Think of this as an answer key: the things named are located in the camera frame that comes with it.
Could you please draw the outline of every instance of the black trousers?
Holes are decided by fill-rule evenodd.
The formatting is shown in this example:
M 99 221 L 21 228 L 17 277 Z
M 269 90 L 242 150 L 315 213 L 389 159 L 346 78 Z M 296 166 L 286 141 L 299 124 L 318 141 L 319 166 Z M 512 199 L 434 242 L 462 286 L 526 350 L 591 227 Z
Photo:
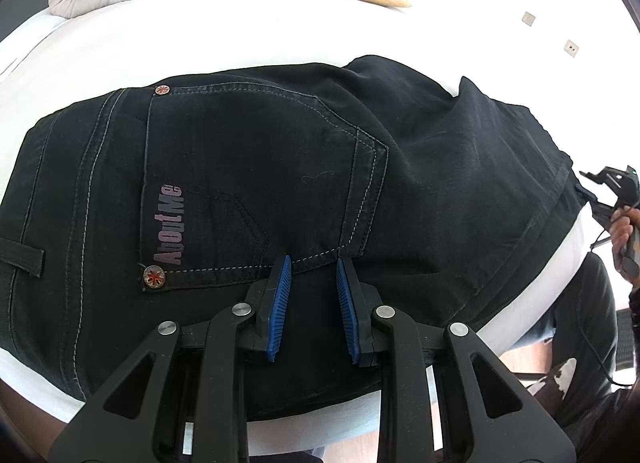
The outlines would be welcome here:
M 616 303 L 607 270 L 595 253 L 588 253 L 560 297 L 515 347 L 550 337 L 552 367 L 571 357 L 577 361 L 555 420 L 579 449 L 614 398 L 607 374 L 613 374 L 616 364 Z

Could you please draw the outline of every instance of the union jack button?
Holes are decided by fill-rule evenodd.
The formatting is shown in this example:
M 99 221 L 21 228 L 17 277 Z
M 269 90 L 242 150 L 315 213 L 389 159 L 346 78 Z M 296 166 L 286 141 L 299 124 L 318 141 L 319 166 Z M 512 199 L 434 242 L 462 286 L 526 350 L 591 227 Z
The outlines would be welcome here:
M 160 268 L 160 266 L 155 265 L 147 266 L 144 273 L 142 274 L 142 278 L 145 281 L 145 285 L 151 289 L 158 289 L 163 287 L 164 281 L 166 281 L 164 269 Z

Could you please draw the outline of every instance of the back pocket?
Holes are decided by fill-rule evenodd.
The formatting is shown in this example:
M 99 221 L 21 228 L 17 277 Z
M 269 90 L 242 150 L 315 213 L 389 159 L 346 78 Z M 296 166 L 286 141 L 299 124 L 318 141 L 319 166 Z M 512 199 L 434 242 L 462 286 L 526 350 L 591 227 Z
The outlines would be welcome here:
M 171 88 L 149 107 L 140 261 L 166 291 L 259 279 L 281 251 L 295 272 L 360 256 L 386 155 L 313 96 Z

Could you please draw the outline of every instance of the person's leg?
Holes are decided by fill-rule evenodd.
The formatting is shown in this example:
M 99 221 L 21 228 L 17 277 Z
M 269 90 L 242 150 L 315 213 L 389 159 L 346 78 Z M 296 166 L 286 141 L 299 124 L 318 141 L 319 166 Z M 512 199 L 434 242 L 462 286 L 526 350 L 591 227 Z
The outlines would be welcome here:
M 587 255 L 552 310 L 556 327 L 552 367 L 569 358 L 577 360 L 574 378 L 555 417 L 565 428 L 611 393 L 607 374 L 613 374 L 616 363 L 616 305 L 607 270 L 596 254 Z

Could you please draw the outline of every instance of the black handheld tool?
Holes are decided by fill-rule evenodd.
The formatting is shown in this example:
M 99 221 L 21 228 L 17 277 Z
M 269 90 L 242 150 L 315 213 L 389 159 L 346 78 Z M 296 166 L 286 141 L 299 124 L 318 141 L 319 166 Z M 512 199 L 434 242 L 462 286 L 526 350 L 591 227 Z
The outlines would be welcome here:
M 598 185 L 607 185 L 618 196 L 618 201 L 613 207 L 597 200 L 591 201 L 593 217 L 607 232 L 611 227 L 613 212 L 624 206 L 637 208 L 640 205 L 640 183 L 638 182 L 638 173 L 633 167 L 627 166 L 626 170 L 605 167 L 599 174 L 582 171 L 580 174 Z M 636 279 L 640 275 L 640 230 L 638 227 L 634 227 L 634 232 L 620 254 L 622 255 L 620 272 L 628 278 Z

